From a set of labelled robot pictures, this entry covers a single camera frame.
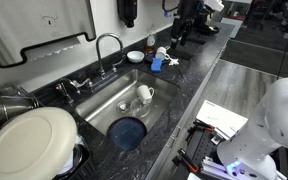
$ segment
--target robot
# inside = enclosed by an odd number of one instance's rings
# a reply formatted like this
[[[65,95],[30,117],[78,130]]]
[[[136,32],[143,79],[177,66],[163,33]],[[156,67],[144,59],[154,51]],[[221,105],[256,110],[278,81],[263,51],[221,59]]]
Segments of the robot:
[[[273,83],[248,122],[219,144],[217,155],[236,179],[276,180],[276,165],[269,154],[281,146],[288,148],[288,78]]]

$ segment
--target backsplash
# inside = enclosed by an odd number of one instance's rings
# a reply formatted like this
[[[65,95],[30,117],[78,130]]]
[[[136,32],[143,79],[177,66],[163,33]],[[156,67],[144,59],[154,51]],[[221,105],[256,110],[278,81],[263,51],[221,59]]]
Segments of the backsplash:
[[[173,18],[163,16],[161,1],[138,0],[138,16],[134,28],[130,29],[119,20],[116,1],[91,0],[91,3],[97,36],[106,32],[114,33],[120,36],[124,46],[145,38],[152,25],[155,31],[160,31],[171,26],[173,22]],[[168,1],[169,6],[177,3],[177,0]],[[110,40],[107,38],[101,42],[102,56],[119,49],[117,42]],[[14,84],[24,87],[29,92],[34,91],[96,60],[95,41],[85,42],[60,54],[46,56],[18,67],[0,69],[0,86]]]

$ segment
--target countertop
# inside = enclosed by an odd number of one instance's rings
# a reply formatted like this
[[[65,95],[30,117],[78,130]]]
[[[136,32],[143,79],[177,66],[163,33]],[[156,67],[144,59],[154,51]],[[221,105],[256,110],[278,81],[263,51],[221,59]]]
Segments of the countertop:
[[[178,45],[178,50],[193,54],[193,58],[189,61],[180,59],[180,64],[175,66],[163,65],[161,73],[150,72],[150,64],[146,62],[140,64],[126,62],[121,67],[117,67],[118,72],[114,77],[95,87],[93,92],[85,90],[79,96],[73,95],[75,101],[72,105],[64,105],[62,103],[60,94],[55,90],[56,82],[34,92],[37,98],[46,106],[60,107],[73,115],[78,125],[79,134],[84,138],[93,153],[93,162],[97,168],[97,179],[145,179],[145,176],[150,171],[154,161],[182,117],[192,97],[200,87],[213,62],[220,56],[220,52],[222,52],[233,30],[233,26],[231,25],[213,24],[220,27],[219,34],[199,37],[202,40],[206,40],[204,45],[191,42],[187,42],[185,46]],[[170,45],[170,30],[170,28],[167,28],[158,33],[157,47]],[[198,35],[192,32],[190,37],[197,38]],[[142,41],[135,43],[126,48],[125,51],[141,50],[142,44]],[[104,66],[110,68],[111,65],[108,64],[111,63],[105,63]],[[157,78],[176,84],[180,87],[180,92],[142,140],[141,144],[133,151],[122,151],[88,122],[79,117],[74,112],[74,109],[91,96],[96,96],[96,93],[103,89],[105,85],[132,69],[139,69]],[[91,77],[96,82],[99,79],[98,75],[98,66],[97,62],[95,62],[68,75],[68,78],[85,79],[86,77]]]

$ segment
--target white bowl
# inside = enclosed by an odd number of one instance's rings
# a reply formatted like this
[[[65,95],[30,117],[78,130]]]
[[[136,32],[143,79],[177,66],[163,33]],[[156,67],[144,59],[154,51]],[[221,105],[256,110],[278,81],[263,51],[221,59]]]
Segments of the white bowl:
[[[140,51],[131,51],[131,52],[127,53],[127,58],[132,63],[139,63],[139,62],[143,61],[144,53],[142,53]]]

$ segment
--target sink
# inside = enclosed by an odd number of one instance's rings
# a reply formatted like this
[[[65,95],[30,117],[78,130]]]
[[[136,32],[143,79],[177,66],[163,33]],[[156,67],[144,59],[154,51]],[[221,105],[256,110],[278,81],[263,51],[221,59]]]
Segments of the sink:
[[[136,89],[143,84],[154,88],[154,96],[149,104],[149,113],[143,118],[137,117],[145,125],[146,131],[149,133],[178,94],[179,87],[137,69],[126,73],[106,86],[103,90],[77,106],[75,111],[106,136],[107,130],[113,122],[122,117],[132,116],[130,112],[118,112],[117,105],[122,101],[131,102],[137,98]]]

